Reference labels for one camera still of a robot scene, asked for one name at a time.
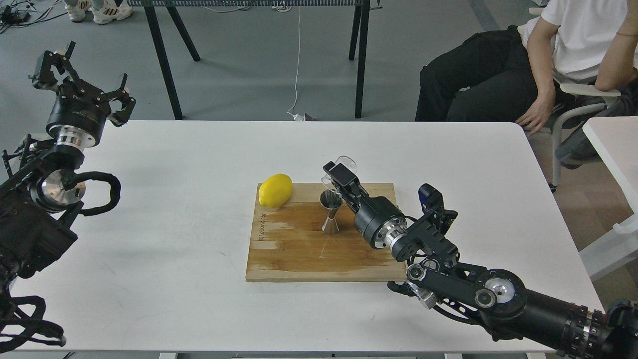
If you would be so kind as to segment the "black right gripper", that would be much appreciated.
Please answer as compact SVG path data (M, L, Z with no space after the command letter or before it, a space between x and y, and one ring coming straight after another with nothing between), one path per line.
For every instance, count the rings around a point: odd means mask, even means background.
M355 213L355 228L372 248L390 247L406 232L406 218L399 208L386 197L369 197L358 177L345 165L328 162L323 170L322 184L344 198Z

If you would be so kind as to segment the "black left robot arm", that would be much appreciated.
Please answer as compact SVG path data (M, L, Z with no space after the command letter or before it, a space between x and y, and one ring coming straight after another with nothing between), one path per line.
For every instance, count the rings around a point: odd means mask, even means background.
M105 123L125 125L136 100L126 89L126 75L110 92L81 79L70 63L74 47L71 42L62 54L45 51L31 77L34 88L56 95L45 127L48 139L27 135L13 153L1 155L7 180L0 188L0 323L2 329L22 328L18 334L1 334L2 353L29 341L65 345L62 327L43 318L45 300L12 296L10 286L61 258L77 241L71 230L77 216L107 213L121 197L114 175L77 170L84 150L100 143Z

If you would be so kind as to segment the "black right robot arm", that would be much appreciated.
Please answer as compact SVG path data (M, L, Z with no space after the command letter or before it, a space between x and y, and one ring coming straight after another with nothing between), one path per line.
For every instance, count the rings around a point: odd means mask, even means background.
M580 359L635 359L637 303L620 300L606 313L589 311L527 289L514 273L460 262L445 234L458 216L444 207L429 184L418 191L423 216L406 223L385 197L371 197L344 164L328 162L326 179L355 214L354 225L373 248L389 248L406 263L406 280L391 291L415 296L427 309L454 321L483 327L494 341L527 338Z

